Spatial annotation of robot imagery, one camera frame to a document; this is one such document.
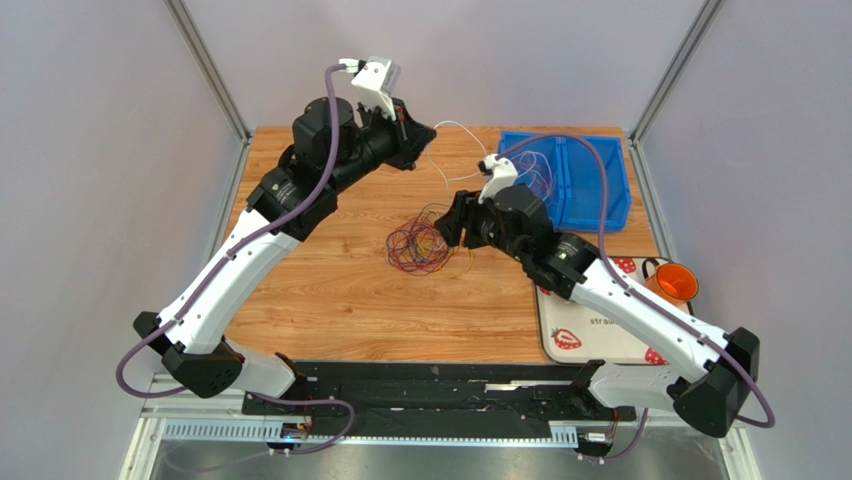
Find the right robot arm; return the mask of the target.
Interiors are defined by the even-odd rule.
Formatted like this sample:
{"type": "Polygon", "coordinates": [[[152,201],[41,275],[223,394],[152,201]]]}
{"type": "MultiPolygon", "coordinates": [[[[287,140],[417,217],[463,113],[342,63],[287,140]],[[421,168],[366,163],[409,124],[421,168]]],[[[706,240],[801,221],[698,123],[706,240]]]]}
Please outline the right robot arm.
{"type": "Polygon", "coordinates": [[[740,419],[756,386],[757,335],[743,327],[726,332],[661,299],[592,243],[555,230],[528,187],[510,186],[492,198],[459,191],[434,225],[451,247],[505,253],[534,284],[602,314],[662,355],[657,366],[596,366],[581,385],[598,403],[671,411],[714,438],[740,419]]]}

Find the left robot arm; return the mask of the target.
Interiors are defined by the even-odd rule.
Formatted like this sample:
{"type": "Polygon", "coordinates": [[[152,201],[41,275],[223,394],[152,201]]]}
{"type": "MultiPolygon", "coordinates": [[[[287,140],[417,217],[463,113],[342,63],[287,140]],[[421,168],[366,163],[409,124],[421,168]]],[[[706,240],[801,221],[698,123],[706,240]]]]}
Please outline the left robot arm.
{"type": "Polygon", "coordinates": [[[243,347],[225,331],[266,275],[337,210],[341,193],[382,165],[415,168],[437,132],[400,99],[391,111],[387,118],[341,98],[310,102],[219,251],[170,305],[134,320],[181,389],[200,398],[229,388],[282,397],[296,383],[285,355],[243,347]]]}

